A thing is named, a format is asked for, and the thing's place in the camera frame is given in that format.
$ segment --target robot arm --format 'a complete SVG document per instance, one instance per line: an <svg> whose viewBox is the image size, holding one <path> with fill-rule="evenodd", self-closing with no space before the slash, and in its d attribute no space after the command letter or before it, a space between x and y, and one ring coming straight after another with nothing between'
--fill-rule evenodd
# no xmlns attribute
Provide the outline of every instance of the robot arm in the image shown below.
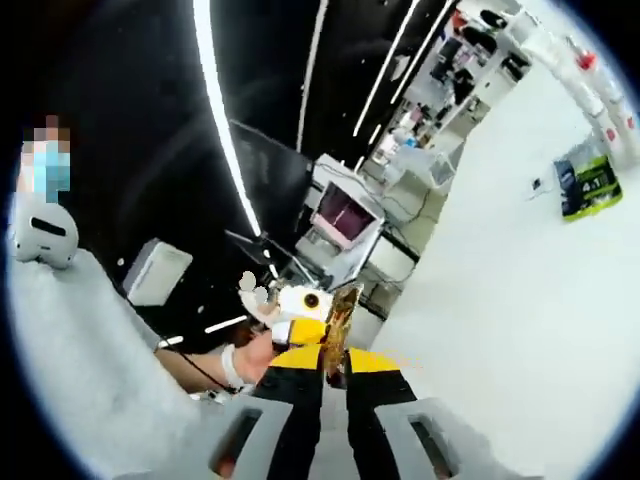
<svg viewBox="0 0 640 480"><path fill-rule="evenodd" d="M237 395L207 418L165 470L122 478L208 480L221 463L233 465L234 480L308 478L322 389L336 376L330 383L347 391L348 439L361 479L522 478L437 401L418 400L392 359L344 349L353 300L353 290L334 298L326 323L302 317L274 325L274 340L295 348L273 360L253 396Z"/></svg>

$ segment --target face mask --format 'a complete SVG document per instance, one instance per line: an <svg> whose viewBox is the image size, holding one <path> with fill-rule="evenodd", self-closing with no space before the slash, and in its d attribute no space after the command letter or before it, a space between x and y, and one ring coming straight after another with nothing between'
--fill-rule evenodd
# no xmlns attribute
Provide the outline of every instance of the face mask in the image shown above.
<svg viewBox="0 0 640 480"><path fill-rule="evenodd" d="M34 191L44 193L47 203L58 203L58 192L71 188L71 154L57 140L42 142L33 154Z"/></svg>

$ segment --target hand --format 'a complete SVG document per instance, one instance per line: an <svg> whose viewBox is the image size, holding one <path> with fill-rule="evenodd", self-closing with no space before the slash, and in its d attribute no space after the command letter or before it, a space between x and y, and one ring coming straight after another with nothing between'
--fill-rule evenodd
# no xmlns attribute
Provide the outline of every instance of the hand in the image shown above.
<svg viewBox="0 0 640 480"><path fill-rule="evenodd" d="M256 384L275 356L271 331L267 331L233 352L233 366L245 382Z"/></svg>

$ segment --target white machine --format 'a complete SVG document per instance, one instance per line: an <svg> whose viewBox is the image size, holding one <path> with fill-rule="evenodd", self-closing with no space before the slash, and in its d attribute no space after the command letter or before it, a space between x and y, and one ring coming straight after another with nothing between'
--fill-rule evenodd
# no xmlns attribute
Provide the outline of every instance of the white machine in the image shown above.
<svg viewBox="0 0 640 480"><path fill-rule="evenodd" d="M372 224L382 221L384 219L365 202L332 181L325 188L311 217L311 223L342 249L359 243Z"/></svg>
<svg viewBox="0 0 640 480"><path fill-rule="evenodd" d="M18 194L12 213L8 248L13 257L57 269L69 266L78 249L78 227L64 207L39 195Z"/></svg>
<svg viewBox="0 0 640 480"><path fill-rule="evenodd" d="M144 244L122 286L135 306L162 306L193 257L157 238Z"/></svg>

